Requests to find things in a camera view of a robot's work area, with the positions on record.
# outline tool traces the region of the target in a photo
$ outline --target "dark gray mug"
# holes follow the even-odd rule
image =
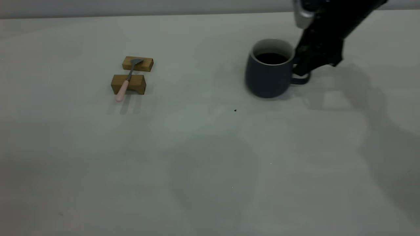
[[[267,64],[258,57],[267,53],[282,55],[284,62]],[[250,91],[258,97],[272,98],[283,94],[290,84],[306,84],[310,80],[310,73],[306,78],[293,77],[294,49],[281,39],[263,39],[257,42],[249,53],[245,81]]]

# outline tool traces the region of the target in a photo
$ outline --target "silver metal part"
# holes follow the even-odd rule
[[[140,62],[142,62],[143,61],[143,59],[141,59],[141,58],[134,58],[134,59],[132,59],[130,62],[131,62],[131,71],[130,71],[130,73],[129,73],[129,75],[127,75],[127,80],[128,81],[130,81],[130,79],[131,79],[131,74],[133,73],[133,71],[134,71],[134,66],[136,65],[136,64],[139,64]]]
[[[308,28],[315,17],[315,12],[303,9],[301,0],[293,0],[293,7],[294,20],[296,22],[297,27],[301,29]]]

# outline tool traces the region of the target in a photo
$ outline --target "dark liquid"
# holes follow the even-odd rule
[[[256,59],[268,65],[278,65],[288,60],[285,56],[277,53],[263,53],[256,56]]]

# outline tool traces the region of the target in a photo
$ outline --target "spoon handle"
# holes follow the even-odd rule
[[[133,73],[133,71],[134,71],[134,66],[135,65],[132,65],[131,66],[131,71],[130,71],[130,73],[129,73],[129,75],[127,75],[127,80],[130,82],[130,79],[131,79],[131,74]]]
[[[120,90],[118,91],[117,98],[115,99],[117,102],[122,102],[124,100],[124,96],[126,95],[126,90],[128,86],[129,81],[125,80]]]

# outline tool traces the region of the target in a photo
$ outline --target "black robotic arm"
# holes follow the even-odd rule
[[[293,72],[303,76],[323,66],[337,66],[344,39],[387,0],[294,0],[295,20],[305,28],[296,47]]]

